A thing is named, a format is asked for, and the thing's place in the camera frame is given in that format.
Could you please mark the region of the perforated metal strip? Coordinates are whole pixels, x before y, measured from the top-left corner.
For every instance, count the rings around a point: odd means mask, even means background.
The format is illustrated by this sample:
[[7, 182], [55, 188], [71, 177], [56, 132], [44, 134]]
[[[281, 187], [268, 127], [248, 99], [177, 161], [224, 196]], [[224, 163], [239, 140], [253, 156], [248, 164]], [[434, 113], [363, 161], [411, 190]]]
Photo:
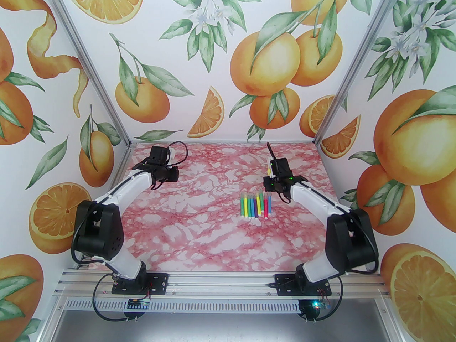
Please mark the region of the perforated metal strip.
[[99, 298], [95, 306], [101, 313], [197, 313], [197, 314], [298, 314], [304, 311], [298, 300], [241, 300], [241, 299], [160, 299], [150, 300], [145, 311], [127, 310], [129, 298]]

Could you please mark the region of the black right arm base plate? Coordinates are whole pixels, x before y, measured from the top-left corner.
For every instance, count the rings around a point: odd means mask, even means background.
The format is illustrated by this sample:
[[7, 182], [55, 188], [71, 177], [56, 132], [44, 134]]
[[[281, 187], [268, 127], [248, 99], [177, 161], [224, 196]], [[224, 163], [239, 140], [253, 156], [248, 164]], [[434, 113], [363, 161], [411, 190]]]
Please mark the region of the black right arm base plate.
[[331, 296], [332, 290], [328, 279], [310, 282], [304, 275], [276, 274], [275, 282], [269, 287], [277, 291], [278, 296]]

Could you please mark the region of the aluminium back rail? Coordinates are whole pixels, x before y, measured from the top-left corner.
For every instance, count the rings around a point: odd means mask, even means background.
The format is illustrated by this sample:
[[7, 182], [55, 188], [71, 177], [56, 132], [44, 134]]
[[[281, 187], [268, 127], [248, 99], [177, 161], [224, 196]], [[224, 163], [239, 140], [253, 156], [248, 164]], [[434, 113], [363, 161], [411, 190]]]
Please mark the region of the aluminium back rail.
[[203, 139], [163, 139], [163, 140], [155, 140], [152, 142], [144, 141], [135, 139], [132, 140], [131, 145], [139, 145], [139, 144], [169, 144], [172, 142], [181, 141], [185, 144], [261, 144], [266, 145], [267, 142], [272, 144], [315, 144], [312, 140], [259, 140], [255, 138], [254, 140], [203, 140]]

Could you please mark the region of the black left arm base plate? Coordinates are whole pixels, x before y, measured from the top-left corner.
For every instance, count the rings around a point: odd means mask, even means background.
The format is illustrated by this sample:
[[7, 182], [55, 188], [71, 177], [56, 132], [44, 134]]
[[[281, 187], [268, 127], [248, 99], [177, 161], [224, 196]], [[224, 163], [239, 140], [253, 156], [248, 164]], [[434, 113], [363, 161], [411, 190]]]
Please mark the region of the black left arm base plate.
[[166, 273], [145, 273], [129, 280], [114, 281], [111, 293], [114, 295], [165, 295], [169, 275]]

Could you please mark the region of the pink marble pattern mat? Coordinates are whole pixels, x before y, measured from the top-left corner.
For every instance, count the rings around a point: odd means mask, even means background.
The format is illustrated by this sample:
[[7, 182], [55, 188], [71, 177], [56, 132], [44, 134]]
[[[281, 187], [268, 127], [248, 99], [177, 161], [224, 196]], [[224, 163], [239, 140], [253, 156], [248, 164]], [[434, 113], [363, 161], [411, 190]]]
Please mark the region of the pink marble pattern mat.
[[142, 192], [122, 215], [124, 245], [152, 271], [294, 271], [324, 252], [324, 224], [271, 195], [272, 216], [240, 215], [263, 190], [266, 144], [187, 144], [177, 182]]

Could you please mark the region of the aluminium corner post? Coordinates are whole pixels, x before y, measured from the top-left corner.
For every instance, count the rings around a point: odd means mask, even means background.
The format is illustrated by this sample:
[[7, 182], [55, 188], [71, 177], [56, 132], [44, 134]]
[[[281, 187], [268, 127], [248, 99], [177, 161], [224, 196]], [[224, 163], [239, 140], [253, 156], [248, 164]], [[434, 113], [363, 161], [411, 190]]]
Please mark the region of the aluminium corner post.
[[338, 88], [335, 98], [332, 104], [329, 107], [329, 110], [322, 121], [322, 124], [317, 131], [316, 137], [313, 140], [316, 148], [319, 148], [320, 143], [322, 142], [326, 131], [331, 125], [337, 111], [342, 107], [342, 102], [347, 98], [349, 89], [358, 76], [360, 69], [363, 66], [365, 59], [367, 58], [371, 47], [374, 44], [374, 41], [377, 37], [378, 31], [381, 29], [383, 22], [386, 18], [386, 15], [392, 10], [392, 6], [396, 0], [380, 0], [378, 6], [371, 18], [370, 23], [366, 27], [363, 39], [360, 42], [360, 45], [354, 55], [352, 62], [345, 74], [340, 87]]
[[78, 28], [76, 27], [73, 19], [71, 18], [70, 13], [68, 12], [66, 6], [63, 3], [63, 0], [50, 0], [50, 5], [56, 11], [56, 15], [62, 20], [64, 28], [66, 30], [67, 36], [73, 45], [78, 58], [82, 64], [82, 67], [85, 70], [85, 73], [88, 75], [90, 82], [95, 89], [98, 98], [101, 100], [104, 108], [106, 109], [108, 116], [113, 121], [115, 129], [119, 132], [122, 142], [130, 148], [132, 142], [130, 137], [127, 134], [127, 131], [124, 128], [111, 100], [107, 93], [107, 90], [101, 81], [100, 76], [96, 70], [96, 67], [93, 65], [93, 61], [87, 51], [83, 40], [79, 34]]

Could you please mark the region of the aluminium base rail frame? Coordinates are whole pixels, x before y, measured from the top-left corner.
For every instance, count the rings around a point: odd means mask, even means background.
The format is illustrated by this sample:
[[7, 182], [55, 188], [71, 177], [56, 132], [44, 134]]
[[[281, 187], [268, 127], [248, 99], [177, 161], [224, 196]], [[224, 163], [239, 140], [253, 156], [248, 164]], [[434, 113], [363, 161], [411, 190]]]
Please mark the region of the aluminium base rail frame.
[[[103, 269], [65, 269], [54, 295], [92, 295], [98, 280], [107, 273]], [[268, 285], [275, 272], [168, 271], [165, 299], [278, 299]], [[350, 273], [341, 277], [343, 298], [389, 298], [390, 294], [379, 274]]]

